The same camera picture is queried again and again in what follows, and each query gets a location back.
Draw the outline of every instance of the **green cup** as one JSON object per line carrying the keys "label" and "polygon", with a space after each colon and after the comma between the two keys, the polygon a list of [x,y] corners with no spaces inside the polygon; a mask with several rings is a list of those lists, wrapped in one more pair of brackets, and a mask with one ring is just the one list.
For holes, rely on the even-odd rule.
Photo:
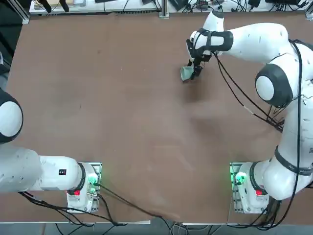
{"label": "green cup", "polygon": [[183,66],[180,69],[180,77],[182,81],[186,81],[191,78],[192,73],[194,72],[194,67],[192,66]]}

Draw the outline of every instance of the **brown table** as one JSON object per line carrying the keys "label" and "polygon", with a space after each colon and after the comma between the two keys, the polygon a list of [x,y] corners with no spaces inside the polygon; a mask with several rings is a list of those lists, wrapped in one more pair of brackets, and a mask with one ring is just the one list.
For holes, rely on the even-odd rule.
{"label": "brown table", "polygon": [[[206,16],[33,19],[22,28],[7,87],[24,111],[23,130],[14,144],[42,155],[101,161],[102,181],[109,188],[166,218],[225,223],[229,162],[270,158],[280,133],[237,103],[215,59],[199,79],[181,83],[179,70],[188,62],[185,39]],[[284,24],[291,38],[313,41],[313,24],[303,13],[226,14],[225,29],[259,22]],[[248,95],[268,108],[254,88],[262,65],[230,56],[221,60]],[[37,194],[66,205],[64,192]],[[115,219],[149,219],[106,197]],[[313,224],[312,197],[309,189],[297,194],[285,222]],[[64,221],[17,193],[2,194],[0,200],[3,222]],[[106,215],[103,206],[99,214]],[[230,222],[253,218],[232,212]]]}

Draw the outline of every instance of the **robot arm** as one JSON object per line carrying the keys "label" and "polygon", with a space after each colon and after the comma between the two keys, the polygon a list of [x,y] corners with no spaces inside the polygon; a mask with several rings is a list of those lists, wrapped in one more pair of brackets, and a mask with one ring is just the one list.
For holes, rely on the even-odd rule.
{"label": "robot arm", "polygon": [[[204,55],[213,51],[240,59],[264,63],[255,78],[259,97],[275,107],[287,107],[284,130],[274,156],[267,161],[244,163],[240,168],[245,181],[238,190],[244,212],[261,213],[268,204],[268,196],[283,200],[292,195],[297,169],[297,104],[299,58],[289,42],[285,27],[275,23],[257,23],[224,31],[220,12],[211,12],[203,28],[187,39],[190,56],[182,67],[183,81],[200,74],[199,64]],[[313,179],[313,47],[299,42],[302,57],[301,154],[297,192]]]}
{"label": "robot arm", "polygon": [[0,89],[0,192],[67,190],[69,208],[92,211],[99,182],[95,169],[64,156],[40,156],[9,142],[20,133],[22,109],[11,95]]}

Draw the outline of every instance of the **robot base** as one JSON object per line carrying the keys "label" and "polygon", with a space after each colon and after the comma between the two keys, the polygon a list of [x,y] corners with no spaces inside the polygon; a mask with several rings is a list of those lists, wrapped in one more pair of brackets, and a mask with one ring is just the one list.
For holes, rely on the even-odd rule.
{"label": "robot base", "polygon": [[[93,183],[101,183],[102,163],[81,163],[85,168],[86,177],[84,186],[74,195],[67,193],[67,207],[83,210],[86,212],[97,212],[99,209],[99,186]],[[71,213],[83,213],[80,211],[68,210]]]}
{"label": "robot base", "polygon": [[252,163],[230,163],[232,199],[234,210],[238,213],[261,214],[268,205],[269,195],[257,195],[249,171]]}

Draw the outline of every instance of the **green light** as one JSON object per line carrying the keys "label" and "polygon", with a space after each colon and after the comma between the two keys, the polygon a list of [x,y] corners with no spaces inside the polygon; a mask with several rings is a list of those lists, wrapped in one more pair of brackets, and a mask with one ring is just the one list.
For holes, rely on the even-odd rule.
{"label": "green light", "polygon": [[90,184],[95,184],[95,183],[97,183],[97,179],[95,179],[94,177],[90,177],[90,178],[88,179],[88,182],[89,182]]}
{"label": "green light", "polygon": [[236,181],[238,183],[243,184],[245,182],[246,179],[246,174],[244,172],[238,172],[236,175]]}

